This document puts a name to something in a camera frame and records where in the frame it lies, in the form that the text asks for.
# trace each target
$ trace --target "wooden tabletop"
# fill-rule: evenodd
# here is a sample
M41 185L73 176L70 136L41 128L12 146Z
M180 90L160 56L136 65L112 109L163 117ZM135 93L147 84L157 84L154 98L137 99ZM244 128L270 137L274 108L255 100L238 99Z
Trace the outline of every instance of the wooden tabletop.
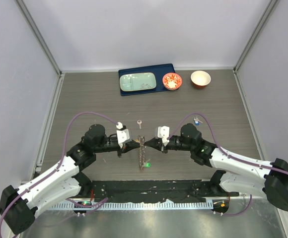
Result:
M134 96L120 95L117 72L67 73L65 75L42 172L54 165L61 156L65 129L78 113L93 111L122 122L131 131L133 139L144 135L154 137L155 128L169 126L174 130L180 120L191 112L202 112L211 121L222 147L248 157L259 159L259 153L241 101L232 70L206 70L212 81L205 89L195 89L190 82L193 71L177 73L183 78L179 90ZM142 120L139 128L137 120ZM193 117L186 123L193 123ZM77 144L88 128L100 123L106 134L115 133L115 125L97 117L78 118L69 132L67 151ZM198 126L202 137L213 142L207 124ZM199 166L190 159L190 153L169 151L168 154L152 148L145 149L145 158L151 167L139 170L138 150L118 158L115 152L97 154L97 161L83 172L91 180L121 179L210 179L215 169Z

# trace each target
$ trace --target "orange bowl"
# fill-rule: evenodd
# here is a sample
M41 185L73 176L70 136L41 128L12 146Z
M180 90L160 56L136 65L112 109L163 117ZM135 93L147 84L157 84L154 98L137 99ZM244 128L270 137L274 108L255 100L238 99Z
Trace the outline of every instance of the orange bowl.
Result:
M200 71L200 70L193 72L190 78L195 88L198 88L198 89L205 88L208 84L210 84L212 80L212 78L207 72Z
M177 73L167 73L163 77L164 87L168 90L176 90L182 85L182 77Z

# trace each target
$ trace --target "metal frame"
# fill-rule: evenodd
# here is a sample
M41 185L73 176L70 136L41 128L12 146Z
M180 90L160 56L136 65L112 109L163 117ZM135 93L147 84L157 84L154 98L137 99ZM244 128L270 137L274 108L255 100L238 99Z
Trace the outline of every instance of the metal frame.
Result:
M257 40L257 38L259 37L261 31L263 30L264 26L266 25L268 19L270 18L270 16L272 15L274 9L276 8L276 6L278 5L280 0L270 0L269 4L267 5L267 7L265 8L263 15L261 16L257 26L255 27L246 47L244 48L235 68L234 71L238 72L238 70L240 69L244 59L247 57L249 51L251 50L253 44L255 43L255 41Z
M258 39L258 37L260 36L260 33L262 32L263 28L265 27L265 25L267 24L269 18L271 17L271 15L273 14L274 10L276 9L278 3L280 2L280 0L270 0L269 4L267 5L263 15L261 16L255 30L252 33L252 36L250 37L246 47L244 48L233 72L234 72L234 77L235 80L237 82L238 88L239 88L239 92L241 95L241 99L244 105L244 108L246 110L247 113L247 117L249 119L249 123L251 126L251 130L254 136L254 140L256 142L256 145L258 147L258 151L261 157L261 160L265 160L266 158L266 152L264 151L263 147L261 146L261 139L260 136L258 135L257 131L256 131L256 125L253 122L253 119L251 118L251 111L249 110L248 107L248 103L245 97L245 93L243 90L243 85L242 82L240 81L239 75L238 75L238 71L240 70L242 63L244 62L244 60L246 59L247 55L249 54L252 46L254 45L254 43L256 42L256 40ZM279 212L279 216L280 219L282 221L283 227L284 227L284 231L288 237L288 212L282 211L280 209L278 209Z
M62 88L62 85L64 82L64 77L65 77L65 74L62 74L58 78L58 82L57 82L57 85L56 85L54 93L53 93L54 96L52 98L51 105L50 105L49 112L48 112L48 116L46 118L45 125L43 127L44 132L43 132L43 135L41 138L41 142L40 142L40 146L39 146L39 150L38 150L38 154L37 154L37 158L36 158L36 162L35 162L33 175L35 172L38 172L38 173L40 172L40 169L41 169L44 157L45 157L45 152L47 149L49 135L50 135L51 127L53 125L53 121L54 121L54 117L55 117L55 113L56 113L56 109L57 109L57 104L58 104L61 88Z
M39 42L41 48L43 49L43 51L45 52L47 58L49 59L51 65L54 67L54 70L56 71L58 77L61 76L61 70L59 69L53 55L51 54L44 38L42 37L34 19L32 18L30 12L28 11L26 4L24 3L23 0L15 0L16 4L18 5L21 13L23 14L23 16L25 17L27 23L29 24L32 32L34 33L37 41Z

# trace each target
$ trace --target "small key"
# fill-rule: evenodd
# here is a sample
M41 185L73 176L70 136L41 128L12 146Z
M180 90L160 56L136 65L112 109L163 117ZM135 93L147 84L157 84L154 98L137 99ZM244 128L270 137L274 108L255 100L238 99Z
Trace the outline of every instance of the small key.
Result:
M141 127L142 121L141 120L138 120L138 124L140 126L140 129L142 129L142 127Z
M199 125L201 123L203 123L201 120L198 119L198 117L194 117L194 123L195 125Z

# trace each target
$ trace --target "blue object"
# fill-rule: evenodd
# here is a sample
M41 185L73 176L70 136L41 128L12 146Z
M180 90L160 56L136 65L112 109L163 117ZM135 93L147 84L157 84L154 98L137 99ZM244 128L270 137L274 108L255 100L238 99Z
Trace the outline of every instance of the blue object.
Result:
M125 74L147 73L147 72L151 72L155 75L155 78L156 78L155 88L148 89L148 90L141 90L141 91L133 91L133 92L124 92L120 89L121 96L169 91L167 88L164 87L163 77L167 73L175 73L174 66L172 63L152 65L152 66L139 67L139 68L121 69L119 70L119 80L121 76Z

